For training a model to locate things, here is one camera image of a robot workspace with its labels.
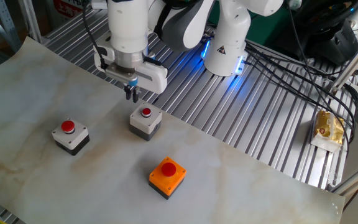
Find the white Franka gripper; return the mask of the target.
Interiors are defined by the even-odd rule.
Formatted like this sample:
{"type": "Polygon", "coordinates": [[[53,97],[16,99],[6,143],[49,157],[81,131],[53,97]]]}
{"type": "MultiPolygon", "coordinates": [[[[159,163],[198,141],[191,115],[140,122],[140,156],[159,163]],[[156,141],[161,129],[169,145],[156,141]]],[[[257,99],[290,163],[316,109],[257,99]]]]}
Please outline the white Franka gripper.
{"type": "Polygon", "coordinates": [[[158,94],[166,89],[168,70],[153,58],[146,57],[147,49],[132,55],[118,52],[111,46],[111,33],[107,32],[96,41],[93,50],[95,67],[107,77],[126,85],[126,100],[132,98],[134,103],[138,102],[138,87],[158,94]]]}

